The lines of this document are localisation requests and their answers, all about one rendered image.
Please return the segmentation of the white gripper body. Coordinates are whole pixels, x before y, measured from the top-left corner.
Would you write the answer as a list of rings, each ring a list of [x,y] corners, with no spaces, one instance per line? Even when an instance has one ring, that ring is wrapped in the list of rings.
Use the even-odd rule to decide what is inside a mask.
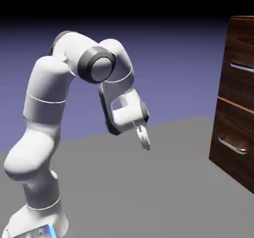
[[[140,140],[140,143],[141,143],[143,149],[150,150],[151,143],[149,140],[149,136],[148,136],[146,127],[140,125],[137,127],[136,132],[137,132],[137,136]]]

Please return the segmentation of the dark wood drawer front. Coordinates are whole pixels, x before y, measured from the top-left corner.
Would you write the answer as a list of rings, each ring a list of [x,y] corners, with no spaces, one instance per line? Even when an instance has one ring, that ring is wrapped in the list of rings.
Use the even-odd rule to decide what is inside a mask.
[[[218,136],[248,153],[234,152]],[[209,159],[254,194],[254,114],[218,98]]]
[[[254,73],[230,66],[232,60],[254,65],[254,16],[230,18],[218,96],[254,111]]]

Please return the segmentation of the dark wood cabinet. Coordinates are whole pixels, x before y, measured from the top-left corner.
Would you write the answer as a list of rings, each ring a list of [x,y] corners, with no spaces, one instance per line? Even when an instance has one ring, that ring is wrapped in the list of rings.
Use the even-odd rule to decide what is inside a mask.
[[[228,23],[209,159],[254,194],[254,15]]]

